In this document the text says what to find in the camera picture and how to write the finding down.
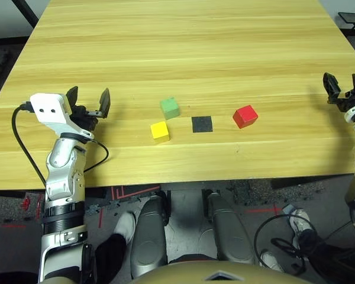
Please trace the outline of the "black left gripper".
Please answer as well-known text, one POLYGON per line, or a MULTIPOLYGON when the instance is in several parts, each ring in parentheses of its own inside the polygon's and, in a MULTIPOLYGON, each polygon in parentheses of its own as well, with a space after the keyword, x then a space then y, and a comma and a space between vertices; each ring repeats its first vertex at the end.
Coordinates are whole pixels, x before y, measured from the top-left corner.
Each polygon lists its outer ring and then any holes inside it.
POLYGON ((66 93, 66 97, 72 110, 72 113, 70 114, 71 121, 83 130, 93 132, 98 123, 98 118, 106 118, 108 116, 111 106, 110 92, 108 88, 106 88, 101 94, 99 111, 88 111, 85 106, 76 106, 78 98, 77 86, 70 88, 66 93))

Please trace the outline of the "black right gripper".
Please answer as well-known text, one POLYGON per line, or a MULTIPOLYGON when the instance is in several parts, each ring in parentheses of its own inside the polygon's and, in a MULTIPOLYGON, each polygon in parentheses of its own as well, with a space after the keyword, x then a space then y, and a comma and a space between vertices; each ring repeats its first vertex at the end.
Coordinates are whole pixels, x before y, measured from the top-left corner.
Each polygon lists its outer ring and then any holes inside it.
POLYGON ((328 103, 336 104, 341 112, 347 112, 355 107, 355 73, 352 74, 353 89, 345 93, 345 98, 338 98, 341 89, 334 75, 325 72, 323 75, 323 85, 328 94, 328 103))

